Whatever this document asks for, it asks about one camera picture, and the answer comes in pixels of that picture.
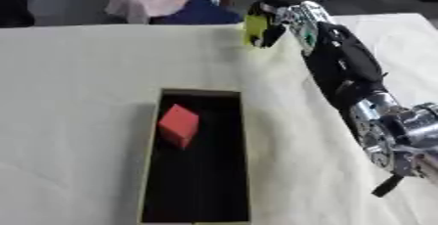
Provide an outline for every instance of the robotic arm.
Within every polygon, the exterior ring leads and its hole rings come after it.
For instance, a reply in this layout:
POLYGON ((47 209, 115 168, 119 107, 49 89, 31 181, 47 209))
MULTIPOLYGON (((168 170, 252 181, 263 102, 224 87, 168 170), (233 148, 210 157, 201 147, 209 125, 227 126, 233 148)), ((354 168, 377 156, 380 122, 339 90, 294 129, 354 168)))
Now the robotic arm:
POLYGON ((274 45, 288 26, 327 101, 369 159, 392 174, 374 195, 383 197, 406 176, 438 184, 438 105, 401 106, 384 86, 385 74, 371 52, 317 3, 262 0, 252 5, 251 17, 266 20, 266 29, 248 34, 258 47, 274 45))

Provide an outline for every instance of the red cube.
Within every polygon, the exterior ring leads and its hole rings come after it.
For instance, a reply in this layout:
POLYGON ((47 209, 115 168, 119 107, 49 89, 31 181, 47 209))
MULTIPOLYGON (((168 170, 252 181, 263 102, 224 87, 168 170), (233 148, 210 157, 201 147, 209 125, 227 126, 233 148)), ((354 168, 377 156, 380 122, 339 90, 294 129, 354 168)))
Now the red cube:
POLYGON ((186 149, 197 133, 199 117, 179 105, 173 105, 158 123, 164 139, 181 149, 186 149))

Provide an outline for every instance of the yellow object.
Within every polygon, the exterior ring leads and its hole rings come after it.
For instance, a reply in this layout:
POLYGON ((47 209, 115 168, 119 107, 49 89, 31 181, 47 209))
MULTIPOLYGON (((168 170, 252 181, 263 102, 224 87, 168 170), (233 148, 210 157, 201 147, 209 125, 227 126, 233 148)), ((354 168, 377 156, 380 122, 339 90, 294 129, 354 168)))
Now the yellow object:
POLYGON ((247 15, 244 18, 243 43, 245 45, 251 45, 251 36, 256 36, 261 39, 266 29, 268 29, 268 20, 266 17, 247 15))

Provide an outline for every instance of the table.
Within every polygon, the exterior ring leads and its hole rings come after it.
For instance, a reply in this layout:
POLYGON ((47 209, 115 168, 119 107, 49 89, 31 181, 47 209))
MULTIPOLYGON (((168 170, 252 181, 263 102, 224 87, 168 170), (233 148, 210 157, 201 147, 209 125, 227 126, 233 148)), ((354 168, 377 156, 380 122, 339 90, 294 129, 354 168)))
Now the table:
MULTIPOLYGON (((438 102, 438 33, 420 15, 337 18, 378 56, 407 105, 438 102)), ((253 224, 436 224, 438 189, 385 199, 288 33, 241 46, 239 25, 0 31, 0 222, 134 224, 161 87, 242 91, 253 224)))

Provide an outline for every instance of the silver metal part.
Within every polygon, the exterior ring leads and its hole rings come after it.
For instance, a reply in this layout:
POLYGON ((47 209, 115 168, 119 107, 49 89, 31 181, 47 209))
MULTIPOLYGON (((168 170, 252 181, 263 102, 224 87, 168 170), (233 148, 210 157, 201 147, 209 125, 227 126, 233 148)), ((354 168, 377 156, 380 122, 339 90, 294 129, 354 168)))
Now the silver metal part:
MULTIPOLYGON (((416 176, 420 174, 416 159, 427 157, 425 163, 429 167, 435 161, 438 165, 437 105, 425 104, 407 110, 390 94, 376 93, 352 107, 350 113, 360 145, 377 166, 401 176, 416 176), (382 121, 386 116, 393 119, 391 124, 382 121)), ((424 167, 430 174, 431 169, 424 167)))
POLYGON ((276 15, 274 24, 289 24, 290 31, 300 42, 306 56, 312 53, 317 43, 318 22, 336 24, 321 5, 311 1, 283 8, 274 8, 262 3, 260 7, 263 11, 276 15))
POLYGON ((359 136, 370 132, 370 121, 395 111, 400 106, 397 100, 386 92, 377 92, 374 95, 357 103, 351 108, 351 116, 356 122, 359 136))

